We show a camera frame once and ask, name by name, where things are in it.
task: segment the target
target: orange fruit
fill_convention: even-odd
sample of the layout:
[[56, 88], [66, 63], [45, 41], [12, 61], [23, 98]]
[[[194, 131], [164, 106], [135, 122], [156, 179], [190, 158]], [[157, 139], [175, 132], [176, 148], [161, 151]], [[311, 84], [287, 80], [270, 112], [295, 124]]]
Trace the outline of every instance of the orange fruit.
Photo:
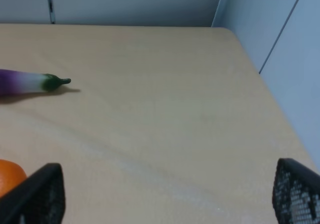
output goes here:
[[0, 197], [18, 186], [27, 178], [18, 164], [0, 159]]

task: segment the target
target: toy eggplant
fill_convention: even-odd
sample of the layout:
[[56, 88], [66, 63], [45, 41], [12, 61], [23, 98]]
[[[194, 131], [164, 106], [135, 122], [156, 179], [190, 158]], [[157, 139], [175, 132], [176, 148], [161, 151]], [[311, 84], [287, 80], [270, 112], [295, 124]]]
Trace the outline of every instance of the toy eggplant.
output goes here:
[[0, 96], [52, 92], [70, 82], [69, 78], [58, 78], [53, 74], [0, 69]]

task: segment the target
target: light gray wall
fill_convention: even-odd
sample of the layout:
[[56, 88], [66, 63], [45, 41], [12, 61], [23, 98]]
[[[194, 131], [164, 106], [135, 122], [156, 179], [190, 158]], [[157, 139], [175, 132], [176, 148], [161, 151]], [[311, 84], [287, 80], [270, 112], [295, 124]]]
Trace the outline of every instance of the light gray wall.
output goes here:
[[0, 0], [1, 23], [50, 23], [48, 0]]
[[53, 0], [56, 23], [211, 26], [219, 0]]
[[227, 0], [214, 26], [233, 31], [257, 71], [265, 62], [296, 0]]
[[299, 0], [261, 75], [320, 169], [319, 10]]

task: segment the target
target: black mesh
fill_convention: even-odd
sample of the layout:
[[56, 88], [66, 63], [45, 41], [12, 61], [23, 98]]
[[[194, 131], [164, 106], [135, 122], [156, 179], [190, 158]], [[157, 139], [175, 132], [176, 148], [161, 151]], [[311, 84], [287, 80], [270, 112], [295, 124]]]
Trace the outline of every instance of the black mesh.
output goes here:
[[59, 164], [47, 164], [0, 199], [0, 224], [60, 224], [65, 190]]
[[320, 224], [320, 176], [293, 159], [279, 159], [272, 205], [279, 224]]

